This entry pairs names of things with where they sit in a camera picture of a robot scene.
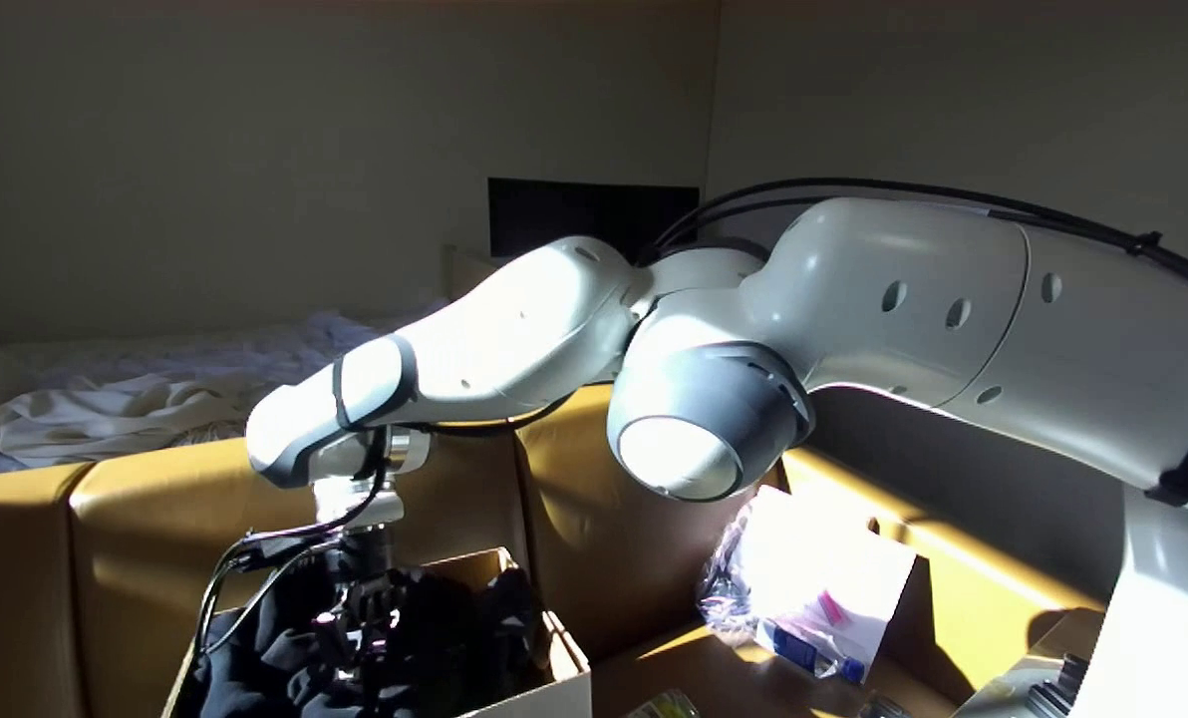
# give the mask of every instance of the dark monitor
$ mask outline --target dark monitor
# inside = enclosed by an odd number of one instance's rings
[[[596,234],[630,264],[655,264],[655,239],[698,203],[698,189],[487,179],[489,254],[513,258],[560,234]]]

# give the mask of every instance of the open cardboard box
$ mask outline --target open cardboard box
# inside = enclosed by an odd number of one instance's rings
[[[426,564],[424,570],[477,589],[511,565],[519,565],[511,560],[511,549],[489,548],[489,549],[471,549],[471,553]],[[546,654],[550,682],[511,692],[503,702],[467,711],[467,718],[553,718],[553,715],[590,718],[596,715],[590,662],[585,662],[584,645],[566,634],[566,627],[553,611],[546,611],[541,623],[550,629],[550,654]],[[188,645],[181,677],[162,702],[162,718],[181,715],[177,704],[185,699],[188,662],[190,662],[190,645]]]

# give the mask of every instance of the bed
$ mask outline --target bed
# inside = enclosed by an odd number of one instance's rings
[[[213,335],[3,341],[0,469],[238,435],[261,396],[370,335],[370,323],[317,312]]]

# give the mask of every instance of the white crumpled cloth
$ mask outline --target white crumpled cloth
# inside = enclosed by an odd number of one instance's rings
[[[237,435],[251,403],[243,384],[162,375],[30,389],[0,403],[0,453],[48,466],[201,443]]]

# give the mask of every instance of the wall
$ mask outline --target wall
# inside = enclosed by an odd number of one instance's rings
[[[710,191],[885,174],[1004,191],[1188,254],[1188,4],[728,0]],[[1110,595],[1121,494],[945,417],[828,396],[818,448]]]
[[[487,174],[703,182],[718,0],[0,4],[0,339],[426,312]]]

